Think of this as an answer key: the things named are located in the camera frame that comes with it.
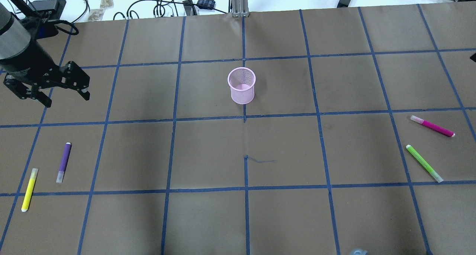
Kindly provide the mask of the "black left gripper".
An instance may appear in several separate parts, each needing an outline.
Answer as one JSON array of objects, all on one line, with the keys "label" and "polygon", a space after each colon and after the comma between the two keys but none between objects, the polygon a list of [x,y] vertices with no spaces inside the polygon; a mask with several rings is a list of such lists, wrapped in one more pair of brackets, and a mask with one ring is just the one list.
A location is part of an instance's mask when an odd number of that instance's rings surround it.
[{"label": "black left gripper", "polygon": [[46,108],[50,108],[52,100],[41,89],[61,87],[77,91],[86,101],[90,100],[90,77],[79,65],[69,61],[65,66],[50,68],[34,80],[33,77],[13,76],[8,73],[4,85],[19,99],[31,98],[38,100]]}]

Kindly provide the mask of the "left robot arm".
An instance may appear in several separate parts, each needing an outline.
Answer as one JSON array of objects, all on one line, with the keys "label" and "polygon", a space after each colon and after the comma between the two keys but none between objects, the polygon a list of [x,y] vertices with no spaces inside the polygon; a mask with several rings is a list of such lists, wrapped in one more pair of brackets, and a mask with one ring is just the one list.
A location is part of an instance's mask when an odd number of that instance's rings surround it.
[{"label": "left robot arm", "polygon": [[79,33],[68,21],[37,16],[20,20],[1,6],[0,63],[6,72],[3,83],[19,99],[38,100],[48,108],[52,101],[42,91],[47,88],[72,89],[86,101],[90,99],[89,75],[73,61],[62,67],[57,65],[37,43],[38,38],[57,35],[58,24],[71,26],[71,35]]}]

